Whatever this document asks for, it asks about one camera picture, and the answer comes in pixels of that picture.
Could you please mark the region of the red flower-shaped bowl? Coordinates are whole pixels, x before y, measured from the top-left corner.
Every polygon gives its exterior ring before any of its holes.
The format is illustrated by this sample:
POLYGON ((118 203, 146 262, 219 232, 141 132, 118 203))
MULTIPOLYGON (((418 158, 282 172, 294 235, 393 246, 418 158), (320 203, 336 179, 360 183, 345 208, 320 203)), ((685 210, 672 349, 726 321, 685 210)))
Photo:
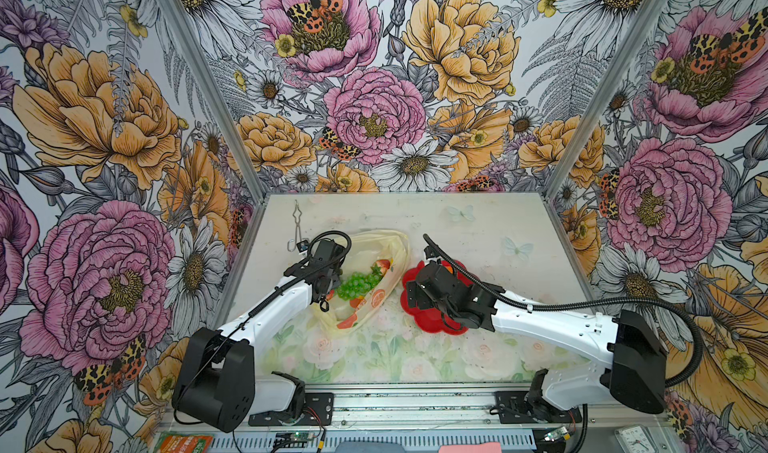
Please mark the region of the red flower-shaped bowl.
POLYGON ((412 316, 415 324, 425 333, 437 334, 446 333, 448 335, 459 336, 469 331, 466 327, 461 327, 456 321, 450 318, 444 318, 442 313, 436 308, 420 308, 411 306, 408 300, 408 283, 414 280, 417 274, 425 267, 425 262, 420 261, 415 267, 407 270, 402 278, 403 292, 400 294, 400 305, 405 313, 412 316))

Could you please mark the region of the translucent yellowish plastic bag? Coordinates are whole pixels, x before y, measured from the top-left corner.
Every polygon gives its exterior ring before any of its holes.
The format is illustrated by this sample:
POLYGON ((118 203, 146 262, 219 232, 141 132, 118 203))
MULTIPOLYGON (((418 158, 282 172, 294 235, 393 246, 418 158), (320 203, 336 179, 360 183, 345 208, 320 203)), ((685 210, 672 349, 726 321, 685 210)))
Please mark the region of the translucent yellowish plastic bag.
POLYGON ((404 232, 376 229, 350 238, 340 284, 328 295, 329 309, 312 308, 319 328, 333 339, 352 334, 373 318, 401 284, 410 264, 410 242, 404 232))

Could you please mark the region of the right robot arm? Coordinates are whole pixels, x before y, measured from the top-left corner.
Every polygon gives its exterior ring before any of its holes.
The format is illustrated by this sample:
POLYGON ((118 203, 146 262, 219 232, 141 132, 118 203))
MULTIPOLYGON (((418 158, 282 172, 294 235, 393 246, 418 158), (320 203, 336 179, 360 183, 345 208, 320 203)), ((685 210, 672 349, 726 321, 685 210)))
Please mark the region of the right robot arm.
POLYGON ((638 313, 612 317, 536 302, 439 256, 406 282, 405 293, 409 306, 435 309, 463 328, 522 335, 585 358, 577 367, 535 373, 523 403, 538 420, 584 404, 618 403, 647 414, 665 409, 667 353, 638 313))

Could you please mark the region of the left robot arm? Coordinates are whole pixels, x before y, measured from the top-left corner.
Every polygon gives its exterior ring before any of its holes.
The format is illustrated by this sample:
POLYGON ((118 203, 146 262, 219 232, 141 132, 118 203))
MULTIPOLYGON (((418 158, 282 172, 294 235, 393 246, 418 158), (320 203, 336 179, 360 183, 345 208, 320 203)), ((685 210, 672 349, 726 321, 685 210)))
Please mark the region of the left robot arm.
POLYGON ((259 376, 256 357, 285 324, 313 304, 329 307, 327 296, 340 285, 350 236, 330 230, 303 243, 303 258, 289 266, 261 302, 216 328, 190 338, 171 405, 195 424, 232 433, 245 420, 266 414, 300 419, 307 409, 306 384, 285 373, 259 376))

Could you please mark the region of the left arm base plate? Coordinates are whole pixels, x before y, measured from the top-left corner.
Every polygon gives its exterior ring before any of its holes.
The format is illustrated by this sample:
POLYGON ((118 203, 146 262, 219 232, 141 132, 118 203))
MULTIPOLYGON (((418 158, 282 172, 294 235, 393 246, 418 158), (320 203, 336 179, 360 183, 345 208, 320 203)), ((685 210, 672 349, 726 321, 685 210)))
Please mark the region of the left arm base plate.
POLYGON ((333 393, 305 393, 301 404, 293 402, 285 411, 252 414, 247 423, 251 427, 330 426, 334 400, 333 393))

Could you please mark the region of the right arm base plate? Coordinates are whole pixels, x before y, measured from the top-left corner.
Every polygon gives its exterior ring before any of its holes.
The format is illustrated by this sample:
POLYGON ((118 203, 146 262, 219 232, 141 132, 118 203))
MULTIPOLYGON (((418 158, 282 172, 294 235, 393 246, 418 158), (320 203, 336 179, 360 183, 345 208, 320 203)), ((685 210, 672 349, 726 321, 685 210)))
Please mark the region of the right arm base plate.
POLYGON ((531 403, 527 400, 527 393, 523 391, 496 391, 494 399, 495 404, 489 409, 489 413, 497 416, 501 424, 574 424, 582 421, 578 407, 558 410, 543 400, 531 403))

